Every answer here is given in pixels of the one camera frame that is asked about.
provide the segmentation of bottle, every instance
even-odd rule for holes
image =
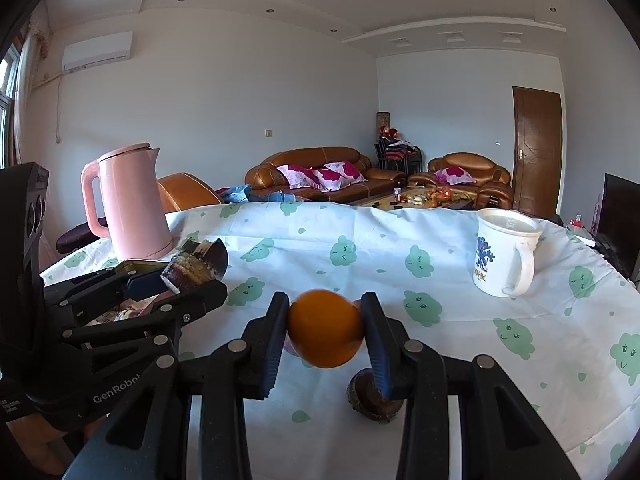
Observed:
[[[576,215],[575,219],[571,220],[571,225],[582,227],[582,215]]]

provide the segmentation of air conditioner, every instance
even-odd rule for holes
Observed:
[[[133,32],[118,32],[67,45],[62,55],[62,73],[129,59],[132,40]]]

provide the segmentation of mug handle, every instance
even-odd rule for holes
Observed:
[[[522,296],[531,286],[536,264],[533,259],[533,249],[531,249],[530,245],[524,242],[517,242],[515,248],[520,254],[520,278],[513,288],[507,286],[503,289],[503,292],[509,296]]]
[[[91,232],[99,238],[109,238],[109,229],[103,227],[98,222],[98,213],[95,211],[95,198],[93,182],[94,178],[98,178],[100,167],[98,161],[89,162],[83,169],[80,177],[82,183],[82,198],[84,199],[84,212],[86,213],[86,222],[89,224]]]

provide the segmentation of chair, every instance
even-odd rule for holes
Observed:
[[[415,152],[410,152],[405,146],[389,147],[382,138],[378,139],[377,144],[376,150],[380,147],[382,157],[402,161],[402,170],[407,176],[422,171],[422,150],[420,148],[417,148]]]
[[[222,204],[222,199],[207,184],[189,173],[174,173],[158,180],[158,191],[165,213],[184,211],[203,205]],[[100,225],[107,227],[105,217],[98,218]],[[60,254],[72,253],[98,239],[87,223],[77,225],[56,241]]]
[[[402,171],[406,174],[406,170],[404,168],[404,159],[399,156],[393,155],[385,155],[384,148],[380,142],[374,142],[374,146],[376,147],[376,155],[378,156],[378,166],[382,170],[388,170],[389,164],[393,163],[394,170]]]

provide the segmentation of leather armchair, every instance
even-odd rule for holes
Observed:
[[[190,173],[174,173],[158,179],[158,191],[165,213],[224,203],[205,182]]]
[[[321,168],[328,162],[340,162],[342,160],[348,160],[358,168],[367,181],[329,192],[309,188],[290,189],[287,179],[277,170],[277,167],[285,164],[295,164],[303,168]],[[377,194],[391,193],[394,187],[404,186],[405,181],[406,176],[403,172],[372,168],[368,157],[353,148],[344,146],[299,148],[288,152],[276,153],[266,158],[258,166],[251,168],[244,177],[244,182],[250,184],[257,194],[267,194],[281,190],[307,200],[318,202],[329,200],[343,204]]]
[[[436,187],[440,183],[435,172],[449,166],[459,166],[466,170],[475,183],[457,184],[451,189],[464,190],[476,196],[476,209],[489,206],[499,206],[502,209],[513,207],[513,188],[511,173],[494,161],[476,153],[449,153],[429,161],[428,172],[418,173],[409,177],[410,186]]]

